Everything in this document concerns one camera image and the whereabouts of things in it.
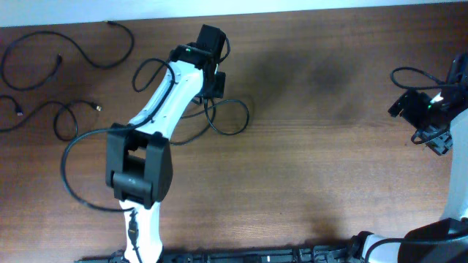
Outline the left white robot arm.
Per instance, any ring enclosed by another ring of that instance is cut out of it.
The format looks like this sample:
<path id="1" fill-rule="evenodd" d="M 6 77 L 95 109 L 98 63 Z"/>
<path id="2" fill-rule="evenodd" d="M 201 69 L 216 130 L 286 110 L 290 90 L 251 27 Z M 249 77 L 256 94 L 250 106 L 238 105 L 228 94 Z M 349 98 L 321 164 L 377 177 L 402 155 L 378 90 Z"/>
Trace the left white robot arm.
<path id="1" fill-rule="evenodd" d="M 218 67 L 229 46 L 220 28 L 202 26 L 195 42 L 179 45 L 162 62 L 167 71 L 145 107 L 127 125 L 115 123 L 107 132 L 105 182 L 127 231 L 120 262 L 159 260 L 159 210 L 173 178 L 170 138 L 194 98 L 209 107 L 223 97 L 226 74 Z"/>

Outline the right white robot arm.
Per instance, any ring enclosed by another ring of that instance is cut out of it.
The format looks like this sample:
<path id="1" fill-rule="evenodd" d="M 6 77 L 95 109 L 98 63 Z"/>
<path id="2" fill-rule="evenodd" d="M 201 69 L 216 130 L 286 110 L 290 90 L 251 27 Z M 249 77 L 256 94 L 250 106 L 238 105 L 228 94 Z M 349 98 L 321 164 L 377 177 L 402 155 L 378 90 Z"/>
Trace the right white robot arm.
<path id="1" fill-rule="evenodd" d="M 428 86 L 399 83 L 404 93 L 393 103 L 390 116 L 402 117 L 415 128 L 410 140 L 438 156 L 452 153 L 448 198 L 440 219 L 408 232 L 383 237 L 360 232 L 352 237 L 343 262 L 466 262 L 467 261 L 467 54 L 453 59 L 444 80 L 418 69 L 434 81 Z"/>

